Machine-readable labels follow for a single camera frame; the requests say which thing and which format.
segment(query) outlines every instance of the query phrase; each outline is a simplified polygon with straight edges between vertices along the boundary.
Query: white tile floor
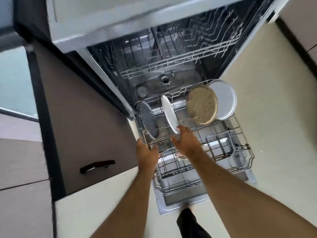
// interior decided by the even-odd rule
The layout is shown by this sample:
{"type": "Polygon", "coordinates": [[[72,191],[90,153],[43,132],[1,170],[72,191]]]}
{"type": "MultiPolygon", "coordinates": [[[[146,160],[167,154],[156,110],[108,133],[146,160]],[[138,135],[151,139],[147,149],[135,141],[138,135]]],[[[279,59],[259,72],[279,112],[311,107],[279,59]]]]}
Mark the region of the white tile floor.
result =
{"type": "MultiPolygon", "coordinates": [[[[317,226],[317,81],[275,24],[264,25],[223,77],[238,95],[236,116],[251,145],[256,187],[317,226]]],[[[56,203],[59,238],[88,238],[137,169],[56,203]]],[[[212,237],[229,237],[212,203],[195,205],[212,237]]],[[[145,237],[180,237],[177,212],[160,216],[151,189],[145,237]]]]}

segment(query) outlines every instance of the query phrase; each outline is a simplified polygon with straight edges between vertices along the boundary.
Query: white plate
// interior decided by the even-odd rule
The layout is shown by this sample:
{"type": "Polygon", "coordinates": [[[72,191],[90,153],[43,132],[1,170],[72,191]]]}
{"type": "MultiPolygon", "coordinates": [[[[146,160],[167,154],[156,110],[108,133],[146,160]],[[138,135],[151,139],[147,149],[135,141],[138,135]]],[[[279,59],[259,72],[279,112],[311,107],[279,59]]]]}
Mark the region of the white plate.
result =
{"type": "Polygon", "coordinates": [[[161,101],[168,124],[170,125],[173,132],[177,134],[179,132],[179,130],[177,129],[178,121],[171,102],[165,95],[162,95],[161,101]]]}
{"type": "Polygon", "coordinates": [[[225,120],[233,115],[237,106],[237,95],[235,90],[223,80],[213,80],[208,84],[218,99],[217,120],[225,120]]]}

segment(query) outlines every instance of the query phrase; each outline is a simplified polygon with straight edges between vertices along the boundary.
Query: baseboard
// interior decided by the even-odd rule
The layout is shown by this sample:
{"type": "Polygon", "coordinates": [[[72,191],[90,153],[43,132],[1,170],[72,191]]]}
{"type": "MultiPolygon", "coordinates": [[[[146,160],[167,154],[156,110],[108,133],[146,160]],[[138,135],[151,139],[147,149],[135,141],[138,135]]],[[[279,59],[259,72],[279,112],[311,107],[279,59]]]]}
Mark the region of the baseboard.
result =
{"type": "Polygon", "coordinates": [[[304,61],[304,63],[307,65],[307,67],[310,69],[310,71],[315,75],[317,78],[317,65],[314,62],[314,60],[310,57],[308,52],[305,50],[305,48],[302,46],[302,44],[298,41],[296,36],[292,33],[292,31],[288,28],[287,24],[278,17],[275,21],[280,31],[284,34],[284,36],[287,38],[287,40],[290,42],[290,44],[293,46],[295,51],[299,54],[301,59],[304,61]]]}

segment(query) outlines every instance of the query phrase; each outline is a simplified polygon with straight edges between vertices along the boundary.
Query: gold plate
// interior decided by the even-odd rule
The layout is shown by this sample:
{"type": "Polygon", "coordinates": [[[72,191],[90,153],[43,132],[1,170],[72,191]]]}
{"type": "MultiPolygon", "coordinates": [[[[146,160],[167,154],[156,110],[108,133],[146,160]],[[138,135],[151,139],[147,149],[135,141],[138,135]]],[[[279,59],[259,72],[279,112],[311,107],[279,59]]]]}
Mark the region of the gold plate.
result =
{"type": "Polygon", "coordinates": [[[187,96],[187,111],[194,117],[194,121],[200,125],[210,124],[218,110],[217,96],[207,86],[194,87],[187,96]]]}

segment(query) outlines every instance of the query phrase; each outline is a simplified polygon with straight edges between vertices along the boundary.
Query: pant leg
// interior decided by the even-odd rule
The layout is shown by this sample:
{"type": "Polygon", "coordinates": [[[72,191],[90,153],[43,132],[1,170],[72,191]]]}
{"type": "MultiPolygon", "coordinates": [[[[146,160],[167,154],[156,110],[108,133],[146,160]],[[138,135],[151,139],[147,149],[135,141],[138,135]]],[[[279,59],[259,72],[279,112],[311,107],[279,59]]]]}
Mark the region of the pant leg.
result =
{"type": "Polygon", "coordinates": [[[211,238],[211,236],[197,223],[196,217],[189,208],[183,209],[177,218],[182,238],[211,238]]]}

